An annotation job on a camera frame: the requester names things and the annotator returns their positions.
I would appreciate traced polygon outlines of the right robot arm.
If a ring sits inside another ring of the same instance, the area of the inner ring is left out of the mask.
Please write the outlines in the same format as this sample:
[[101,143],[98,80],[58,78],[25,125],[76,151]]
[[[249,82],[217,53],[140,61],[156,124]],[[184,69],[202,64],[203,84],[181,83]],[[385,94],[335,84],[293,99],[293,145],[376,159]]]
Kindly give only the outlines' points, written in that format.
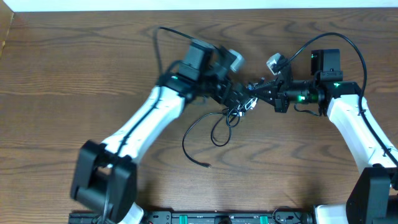
[[311,80],[294,80],[287,59],[273,55],[267,66],[270,82],[250,84],[249,92],[285,113],[291,103],[319,106],[318,115],[336,126],[360,173],[346,203],[316,205],[303,223],[397,223],[397,148],[372,116],[355,82],[343,80],[338,49],[311,52]]

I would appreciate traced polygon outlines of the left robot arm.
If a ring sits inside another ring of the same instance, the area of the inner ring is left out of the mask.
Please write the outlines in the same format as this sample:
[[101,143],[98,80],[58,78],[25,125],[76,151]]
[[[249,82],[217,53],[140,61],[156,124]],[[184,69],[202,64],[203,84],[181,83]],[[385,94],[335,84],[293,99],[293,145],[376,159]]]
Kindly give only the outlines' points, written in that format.
[[97,214],[95,223],[139,223],[137,168],[160,133],[196,97],[207,95],[229,108],[246,100],[229,73],[244,63],[238,52],[194,39],[184,59],[172,62],[144,104],[101,143],[87,141],[79,150],[70,196]]

